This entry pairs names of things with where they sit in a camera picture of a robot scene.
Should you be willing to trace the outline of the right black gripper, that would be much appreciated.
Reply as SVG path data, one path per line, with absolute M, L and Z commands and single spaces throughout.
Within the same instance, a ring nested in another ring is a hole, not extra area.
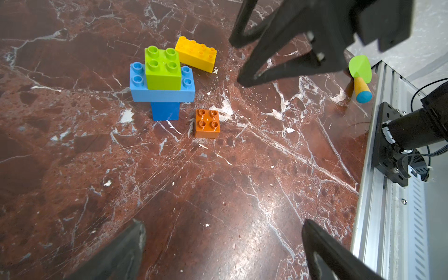
M 414 1 L 309 1 L 314 35 L 313 50 L 277 64 L 262 66 L 294 38 L 293 33 L 265 31 L 240 70 L 237 81 L 249 88 L 278 79 L 318 72 L 337 72 L 347 67 L 345 49 L 357 35 L 363 45 L 378 42 L 385 52 L 411 36 Z

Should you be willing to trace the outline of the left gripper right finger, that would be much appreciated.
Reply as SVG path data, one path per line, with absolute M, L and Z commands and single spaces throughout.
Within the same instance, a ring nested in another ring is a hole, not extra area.
M 349 250 L 311 219 L 305 220 L 302 240 L 312 280 L 380 280 Z

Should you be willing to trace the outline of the dark blue small lego brick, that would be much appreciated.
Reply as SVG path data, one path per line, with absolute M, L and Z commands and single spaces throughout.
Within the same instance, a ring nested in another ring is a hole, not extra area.
M 179 119 L 180 103 L 151 102 L 152 118 L 154 121 L 176 121 Z

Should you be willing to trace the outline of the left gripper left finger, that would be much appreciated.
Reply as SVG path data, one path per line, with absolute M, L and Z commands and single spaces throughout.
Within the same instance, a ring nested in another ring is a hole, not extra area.
M 134 220 L 98 254 L 78 268 L 68 280 L 135 280 L 146 243 L 146 229 Z

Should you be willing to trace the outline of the green small lego brick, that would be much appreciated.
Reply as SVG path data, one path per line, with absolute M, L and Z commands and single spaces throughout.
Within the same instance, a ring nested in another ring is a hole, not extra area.
M 173 48 L 161 50 L 151 45 L 145 49 L 144 54 L 148 89 L 180 90 L 182 72 L 178 52 Z

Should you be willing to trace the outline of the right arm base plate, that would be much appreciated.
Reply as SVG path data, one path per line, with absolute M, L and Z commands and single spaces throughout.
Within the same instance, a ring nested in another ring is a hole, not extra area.
M 393 183 L 406 187 L 411 176 L 426 181 L 429 178 L 429 168 L 418 150 L 405 150 L 393 142 L 387 125 L 401 117 L 398 110 L 388 103 L 379 105 L 374 129 L 372 166 Z

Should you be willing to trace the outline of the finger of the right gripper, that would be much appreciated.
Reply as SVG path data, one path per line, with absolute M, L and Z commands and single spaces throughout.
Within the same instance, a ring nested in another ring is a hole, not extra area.
M 229 38 L 239 49 L 255 41 L 258 49 L 281 49 L 298 35 L 304 35 L 310 44 L 315 32 L 310 25 L 314 18 L 315 1 L 282 1 L 261 22 L 249 25 L 257 1 L 243 1 Z

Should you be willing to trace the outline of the orange small lego brick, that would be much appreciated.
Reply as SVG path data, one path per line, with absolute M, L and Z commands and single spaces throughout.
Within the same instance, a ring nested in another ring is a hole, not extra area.
M 216 139 L 221 131 L 219 113 L 216 110 L 197 109 L 194 136 Z

